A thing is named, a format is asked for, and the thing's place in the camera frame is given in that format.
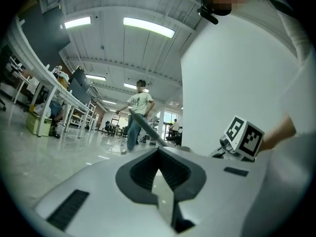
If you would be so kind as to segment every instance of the glossy floor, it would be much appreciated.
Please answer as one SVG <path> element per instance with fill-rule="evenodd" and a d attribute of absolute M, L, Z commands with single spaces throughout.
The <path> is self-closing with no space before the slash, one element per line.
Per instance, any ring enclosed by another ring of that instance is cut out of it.
<path fill-rule="evenodd" d="M 1 172 L 12 192 L 30 207 L 51 190 L 88 164 L 124 157 L 121 151 L 126 139 L 101 132 L 85 132 L 79 139 L 76 128 L 61 133 L 61 138 L 37 137 L 25 126 L 27 113 L 8 99 L 6 112 L 0 111 Z M 149 149 L 146 144 L 135 150 Z M 157 174 L 153 193 L 159 195 L 160 211 L 169 221 L 172 213 L 172 191 L 161 173 Z"/>

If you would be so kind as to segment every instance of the person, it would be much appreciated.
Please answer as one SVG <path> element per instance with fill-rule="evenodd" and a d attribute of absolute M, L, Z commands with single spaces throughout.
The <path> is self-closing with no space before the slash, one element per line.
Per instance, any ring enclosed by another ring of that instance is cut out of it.
<path fill-rule="evenodd" d="M 230 10 L 245 0 L 202 0 L 207 8 Z M 299 70 L 280 98 L 285 110 L 280 123 L 264 135 L 259 151 L 273 149 L 279 142 L 295 134 L 316 130 L 316 70 L 315 50 L 297 20 L 292 8 L 284 0 L 266 0 L 276 9 L 283 26 L 296 49 Z"/>
<path fill-rule="evenodd" d="M 177 136 L 178 135 L 179 128 L 180 128 L 180 125 L 177 122 L 177 119 L 175 118 L 174 123 L 173 123 L 173 125 L 171 127 L 173 136 Z"/>
<path fill-rule="evenodd" d="M 121 111 L 125 110 L 127 107 L 132 106 L 132 110 L 136 115 L 141 116 L 142 118 L 147 118 L 149 112 L 154 107 L 155 103 L 149 93 L 144 92 L 146 82 L 144 80 L 139 80 L 136 84 L 137 94 L 131 96 L 128 99 L 128 105 L 116 111 L 116 114 L 119 114 Z M 137 121 L 134 120 L 132 115 L 128 119 L 128 129 L 127 129 L 127 148 L 125 148 L 121 153 L 126 154 L 127 152 L 132 152 L 136 145 L 136 140 L 138 133 L 140 131 L 140 125 Z"/>

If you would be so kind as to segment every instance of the white t-shirt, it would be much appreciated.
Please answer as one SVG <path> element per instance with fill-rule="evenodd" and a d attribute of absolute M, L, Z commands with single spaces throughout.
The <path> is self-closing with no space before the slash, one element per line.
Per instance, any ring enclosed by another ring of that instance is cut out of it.
<path fill-rule="evenodd" d="M 172 129 L 172 130 L 174 130 L 174 131 L 179 131 L 179 128 L 180 128 L 179 123 L 178 123 L 178 122 L 174 122 L 174 123 L 173 123 L 173 129 Z"/>
<path fill-rule="evenodd" d="M 146 113 L 148 102 L 152 100 L 153 99 L 149 93 L 142 92 L 131 96 L 127 102 L 132 106 L 132 110 L 135 113 L 144 115 Z"/>
<path fill-rule="evenodd" d="M 316 131 L 316 55 L 300 22 L 277 12 L 296 49 L 298 73 L 280 98 L 298 134 Z"/>

